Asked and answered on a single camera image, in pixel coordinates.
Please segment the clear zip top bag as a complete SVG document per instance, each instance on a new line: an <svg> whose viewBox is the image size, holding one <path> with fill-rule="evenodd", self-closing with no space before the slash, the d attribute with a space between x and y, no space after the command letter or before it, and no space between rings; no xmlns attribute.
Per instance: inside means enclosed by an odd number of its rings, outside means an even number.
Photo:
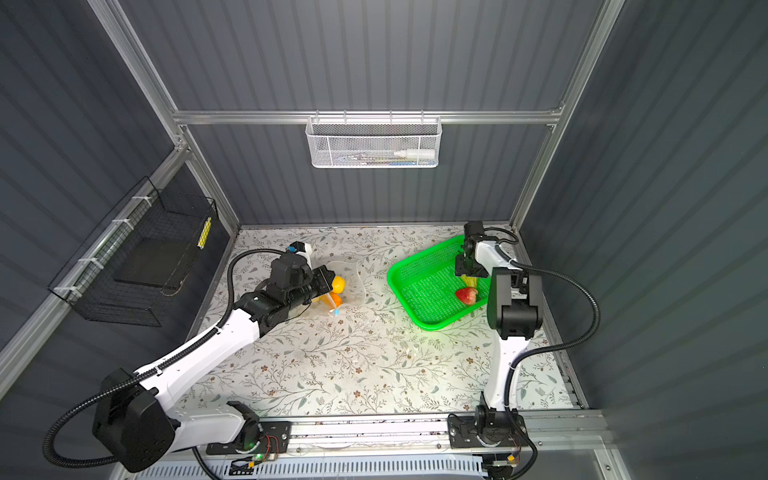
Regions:
<svg viewBox="0 0 768 480"><path fill-rule="evenodd" d="M309 309L313 315L327 315L330 317L341 318L351 315L353 310L364 306L366 303L367 292L361 278L361 267L358 262L351 258L327 257L320 258L320 265L325 265L333 271L336 276L342 277L346 281L345 290L339 294L342 298L342 305L336 309L328 308L322 301L315 299Z"/></svg>

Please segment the yellow green toy pear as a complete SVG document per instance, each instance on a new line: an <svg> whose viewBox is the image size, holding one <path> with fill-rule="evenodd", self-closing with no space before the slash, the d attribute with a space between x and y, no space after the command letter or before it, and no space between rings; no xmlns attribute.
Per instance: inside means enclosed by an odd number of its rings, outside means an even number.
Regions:
<svg viewBox="0 0 768 480"><path fill-rule="evenodd" d="M477 288L479 279L476 277L469 277L466 275L462 276L462 280L465 283L465 285L469 288Z"/></svg>

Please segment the white bottle in basket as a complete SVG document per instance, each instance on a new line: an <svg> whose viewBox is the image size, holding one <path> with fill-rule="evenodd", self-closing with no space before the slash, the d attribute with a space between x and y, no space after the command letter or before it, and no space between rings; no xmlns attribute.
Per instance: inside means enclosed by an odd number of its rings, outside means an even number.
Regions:
<svg viewBox="0 0 768 480"><path fill-rule="evenodd" d="M405 149L393 152L393 156L403 161L429 163L437 159L435 149Z"/></svg>

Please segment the yellow toy lemon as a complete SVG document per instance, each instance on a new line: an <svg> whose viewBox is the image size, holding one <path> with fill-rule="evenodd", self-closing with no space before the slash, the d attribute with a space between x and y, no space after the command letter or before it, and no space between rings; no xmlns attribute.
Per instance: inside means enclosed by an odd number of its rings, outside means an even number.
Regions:
<svg viewBox="0 0 768 480"><path fill-rule="evenodd" d="M340 277L336 276L332 281L332 291L336 294L341 294L345 290L346 281Z"/></svg>

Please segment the black pad in basket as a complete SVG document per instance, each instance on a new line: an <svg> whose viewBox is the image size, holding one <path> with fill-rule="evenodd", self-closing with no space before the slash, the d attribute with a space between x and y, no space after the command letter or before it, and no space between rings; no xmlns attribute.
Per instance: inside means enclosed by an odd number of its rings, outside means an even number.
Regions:
<svg viewBox="0 0 768 480"><path fill-rule="evenodd" d="M143 238L113 275L117 282L174 291L181 287L199 253L186 241Z"/></svg>

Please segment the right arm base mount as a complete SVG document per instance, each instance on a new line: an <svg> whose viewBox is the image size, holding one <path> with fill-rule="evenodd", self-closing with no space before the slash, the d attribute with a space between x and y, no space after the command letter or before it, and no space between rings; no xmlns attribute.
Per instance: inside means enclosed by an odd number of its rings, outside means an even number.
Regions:
<svg viewBox="0 0 768 480"><path fill-rule="evenodd" d="M512 450L528 446L521 433L522 421L515 429L505 414L491 413L489 417L476 415L447 416L449 443L453 449L508 448Z"/></svg>

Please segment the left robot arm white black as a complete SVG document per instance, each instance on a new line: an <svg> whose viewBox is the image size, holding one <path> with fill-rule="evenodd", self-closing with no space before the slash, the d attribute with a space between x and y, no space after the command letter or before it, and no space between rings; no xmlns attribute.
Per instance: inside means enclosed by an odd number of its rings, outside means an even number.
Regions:
<svg viewBox="0 0 768 480"><path fill-rule="evenodd" d="M136 473L168 453L211 443L256 456L268 450L258 415L244 403L198 413L176 404L228 357L288 321L292 310L332 292L334 272L313 266L309 256L308 245L292 244L276 255L262 287L229 298L218 323L137 371L119 369L104 380L108 394L97 403L93 434L118 463Z"/></svg>

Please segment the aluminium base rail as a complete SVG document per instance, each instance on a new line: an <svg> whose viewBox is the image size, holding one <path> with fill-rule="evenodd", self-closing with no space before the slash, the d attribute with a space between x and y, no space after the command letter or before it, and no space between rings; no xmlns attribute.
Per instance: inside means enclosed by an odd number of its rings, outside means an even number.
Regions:
<svg viewBox="0 0 768 480"><path fill-rule="evenodd" d="M415 455L419 453L508 455L525 452L530 444L538 450L597 450L613 443L603 415L595 410L528 411L519 416L527 447L453 449L449 443L447 416L450 413L374 414L310 417L266 417L260 422L292 423L287 452L278 455L299 457L323 454L339 455ZM194 446L205 453L209 443L229 443L213 431L219 415L207 415L206 428L194 427L192 437L184 440L173 453Z"/></svg>

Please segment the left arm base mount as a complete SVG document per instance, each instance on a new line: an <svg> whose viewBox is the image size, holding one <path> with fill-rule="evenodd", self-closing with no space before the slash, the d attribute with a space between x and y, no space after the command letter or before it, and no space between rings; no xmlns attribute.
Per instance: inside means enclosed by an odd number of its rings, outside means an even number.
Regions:
<svg viewBox="0 0 768 480"><path fill-rule="evenodd" d="M288 421L267 421L246 424L243 430L229 443L209 443L207 455L278 455L287 452L291 439L292 423Z"/></svg>

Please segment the red toy apple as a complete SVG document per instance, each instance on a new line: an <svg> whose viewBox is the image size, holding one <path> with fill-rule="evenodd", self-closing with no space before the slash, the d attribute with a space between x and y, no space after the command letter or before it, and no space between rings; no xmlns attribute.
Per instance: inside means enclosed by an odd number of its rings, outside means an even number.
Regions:
<svg viewBox="0 0 768 480"><path fill-rule="evenodd" d="M478 289L475 287L464 287L457 290L455 296L464 305L475 305L478 298Z"/></svg>

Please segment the green plastic basket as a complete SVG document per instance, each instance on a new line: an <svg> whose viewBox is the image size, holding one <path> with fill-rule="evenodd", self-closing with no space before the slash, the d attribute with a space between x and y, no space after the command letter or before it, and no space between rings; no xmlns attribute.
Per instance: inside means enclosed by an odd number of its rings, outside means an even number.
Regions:
<svg viewBox="0 0 768 480"><path fill-rule="evenodd" d="M455 275L455 259L462 252L458 235L395 263L387 282L413 323L423 330L440 330L485 306L490 279L478 281L476 303L466 305L455 293L465 282Z"/></svg>

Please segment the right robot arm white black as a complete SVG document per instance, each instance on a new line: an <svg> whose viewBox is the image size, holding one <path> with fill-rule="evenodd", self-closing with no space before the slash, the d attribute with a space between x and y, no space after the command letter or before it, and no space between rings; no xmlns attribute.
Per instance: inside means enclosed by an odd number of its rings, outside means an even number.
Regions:
<svg viewBox="0 0 768 480"><path fill-rule="evenodd" d="M520 356L543 322L541 279L504 250L505 242L482 222L470 221L464 225L464 242L455 261L458 276L490 281L486 318L495 337L491 373L476 409L478 429L510 424L507 413L517 408Z"/></svg>

